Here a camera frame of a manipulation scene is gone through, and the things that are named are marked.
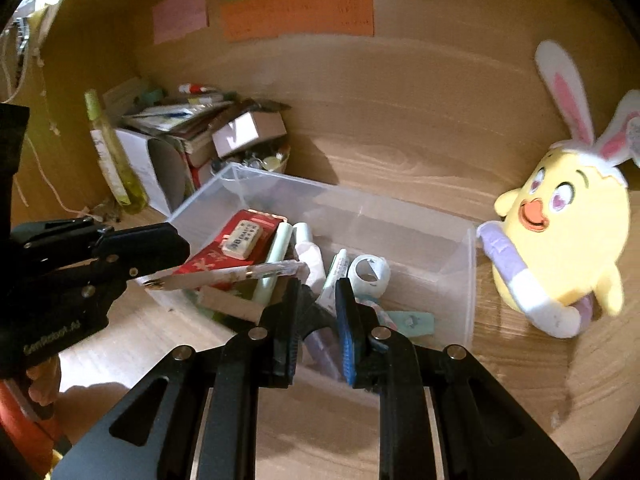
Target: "pink inner ear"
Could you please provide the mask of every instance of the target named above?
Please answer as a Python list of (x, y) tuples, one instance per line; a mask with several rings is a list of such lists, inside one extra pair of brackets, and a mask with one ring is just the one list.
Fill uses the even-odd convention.
[(606, 158), (607, 160), (611, 157), (615, 156), (622, 148), (624, 148), (626, 144), (626, 127), (629, 124), (629, 121), (633, 118), (640, 117), (640, 113), (633, 112), (626, 116), (626, 119), (623, 121), (622, 126), (618, 132), (611, 137), (607, 142), (605, 142), (600, 148), (600, 155)]
[(574, 95), (571, 93), (569, 85), (559, 73), (556, 73), (554, 77), (554, 92), (556, 94), (556, 100), (560, 111), (564, 116), (564, 119), (569, 123), (569, 129), (571, 130), (572, 137), (578, 137), (585, 144), (591, 145), (593, 139), (587, 129), (586, 124), (580, 117), (580, 110), (575, 102)]

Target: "wooden surface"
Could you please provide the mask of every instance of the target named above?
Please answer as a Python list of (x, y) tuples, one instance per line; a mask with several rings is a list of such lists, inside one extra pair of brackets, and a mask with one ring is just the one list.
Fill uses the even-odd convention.
[(607, 0), (374, 0), (373, 38), (241, 43), (223, 39), (224, 1), (207, 0), (209, 28), (159, 45), (149, 10), (131, 9), (140, 73), (287, 102), (289, 173), (468, 218), (492, 218), (567, 137), (533, 63), (541, 40), (575, 57), (598, 133), (640, 85), (640, 49)]
[[(622, 95), (640, 88), (640, 49), (607, 0), (374, 0), (373, 38), (238, 44), (223, 41), (223, 1), (207, 0), (210, 27), (179, 41), (153, 45), (150, 9), (136, 2), (113, 17), (113, 27), (127, 31), (122, 48), (131, 44), (140, 75), (166, 88), (214, 83), (291, 104), (284, 114), (289, 173), (467, 218), (494, 218), (495, 197), (521, 185), (548, 146), (568, 137), (532, 61), (541, 40), (558, 40), (574, 56), (597, 133)], [(75, 110), (69, 120), (78, 117)], [(636, 182), (638, 172), (627, 176)], [(620, 261), (625, 309), (576, 340), (549, 338), (500, 304), (489, 263), (478, 259), (472, 350), (584, 478), (640, 403), (639, 208), (633, 193), (632, 231)], [(112, 325), (63, 355), (65, 386), (131, 386), (177, 344), (224, 341), (192, 314), (183, 306), (162, 310), (132, 286), (113, 307)], [(109, 404), (123, 388), (100, 390), (73, 390), (66, 413), (78, 415), (82, 397)], [(266, 392), (258, 478), (375, 478), (375, 400), (352, 395), (302, 380), (289, 391)]]

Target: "bunny ears headband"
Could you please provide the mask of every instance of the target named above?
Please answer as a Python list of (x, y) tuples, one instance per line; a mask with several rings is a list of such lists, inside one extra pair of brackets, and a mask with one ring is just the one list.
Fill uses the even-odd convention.
[(640, 144), (640, 91), (626, 93), (609, 126), (595, 140), (587, 95), (574, 60), (554, 41), (543, 41), (536, 49), (536, 64), (571, 131), (572, 140), (551, 147), (579, 153), (581, 163), (593, 166), (603, 177), (614, 177), (626, 187), (626, 180), (616, 166), (632, 157), (640, 166), (639, 153), (632, 152)]

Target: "white bottle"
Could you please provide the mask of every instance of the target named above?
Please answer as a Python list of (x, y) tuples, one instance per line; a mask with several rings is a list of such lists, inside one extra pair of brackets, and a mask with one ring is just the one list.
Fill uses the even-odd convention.
[(340, 249), (334, 256), (329, 275), (327, 276), (320, 297), (316, 300), (316, 304), (327, 309), (332, 316), (335, 317), (335, 283), (340, 278), (346, 278), (349, 270), (349, 255), (347, 249)]
[(318, 297), (326, 280), (320, 248), (313, 242), (311, 228), (305, 222), (299, 222), (293, 226), (293, 236), (296, 257), (309, 267), (309, 276), (305, 285), (308, 285), (313, 294)]

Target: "white tape roll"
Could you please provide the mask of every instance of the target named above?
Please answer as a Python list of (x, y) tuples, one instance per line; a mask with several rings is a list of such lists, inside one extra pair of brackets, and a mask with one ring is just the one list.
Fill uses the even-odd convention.
[(386, 260), (373, 254), (356, 257), (347, 273), (354, 296), (369, 296), (374, 299), (385, 293), (390, 276), (391, 269)]

